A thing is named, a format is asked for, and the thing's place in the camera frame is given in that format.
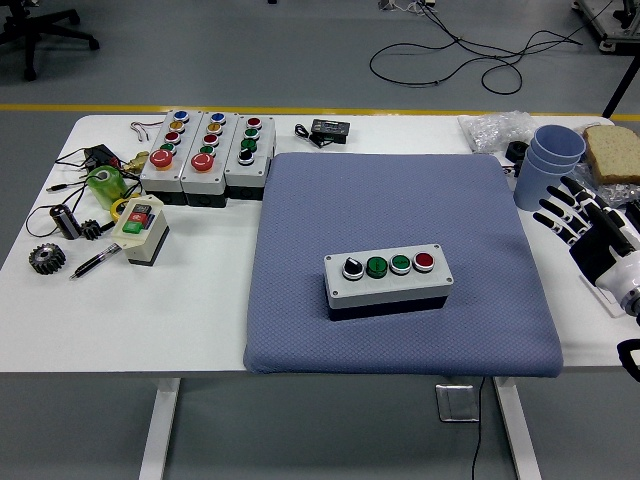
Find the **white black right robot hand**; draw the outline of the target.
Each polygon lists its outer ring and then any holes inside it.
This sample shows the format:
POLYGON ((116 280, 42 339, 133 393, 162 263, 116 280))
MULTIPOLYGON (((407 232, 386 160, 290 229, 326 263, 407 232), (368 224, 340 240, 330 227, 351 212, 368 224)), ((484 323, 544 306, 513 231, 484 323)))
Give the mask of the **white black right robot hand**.
POLYGON ((629 315, 639 314, 639 237, 629 222, 600 196, 571 177, 561 178, 563 188, 548 186, 558 200, 541 199, 533 218, 566 245, 584 278, 610 292, 629 315))

